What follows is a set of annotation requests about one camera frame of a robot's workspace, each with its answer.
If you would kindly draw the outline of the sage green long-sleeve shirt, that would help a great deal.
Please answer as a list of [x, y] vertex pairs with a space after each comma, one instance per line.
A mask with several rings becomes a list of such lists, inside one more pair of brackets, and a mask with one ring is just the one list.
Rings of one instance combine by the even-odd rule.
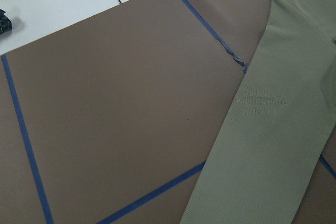
[[291, 223], [335, 126], [335, 0], [271, 0], [181, 223]]

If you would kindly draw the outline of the folded dark blue umbrella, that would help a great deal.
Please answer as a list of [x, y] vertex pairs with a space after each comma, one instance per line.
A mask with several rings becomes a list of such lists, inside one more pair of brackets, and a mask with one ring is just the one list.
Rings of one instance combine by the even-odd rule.
[[13, 29], [11, 20], [5, 15], [5, 11], [0, 9], [0, 34]]

